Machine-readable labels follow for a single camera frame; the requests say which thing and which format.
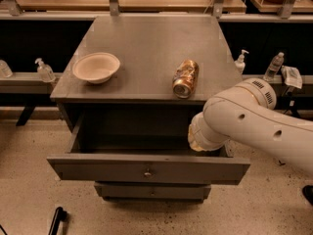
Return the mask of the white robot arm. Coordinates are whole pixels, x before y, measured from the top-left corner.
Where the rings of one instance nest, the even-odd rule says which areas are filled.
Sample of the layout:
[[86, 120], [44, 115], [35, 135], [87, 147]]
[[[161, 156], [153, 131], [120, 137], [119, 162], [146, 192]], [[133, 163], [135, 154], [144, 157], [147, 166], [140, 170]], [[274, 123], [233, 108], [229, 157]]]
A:
[[210, 97], [189, 125], [195, 151], [234, 140], [313, 174], [313, 122], [274, 110], [277, 98], [263, 79], [249, 78]]

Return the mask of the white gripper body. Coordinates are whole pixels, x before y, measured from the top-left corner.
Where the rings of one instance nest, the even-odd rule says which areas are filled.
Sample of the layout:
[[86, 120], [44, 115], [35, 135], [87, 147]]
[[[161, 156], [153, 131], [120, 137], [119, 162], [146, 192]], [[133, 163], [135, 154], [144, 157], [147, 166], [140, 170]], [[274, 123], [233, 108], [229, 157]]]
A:
[[189, 125], [188, 142], [196, 152], [212, 152], [220, 149], [228, 137], [214, 131], [204, 120], [203, 113], [195, 115]]

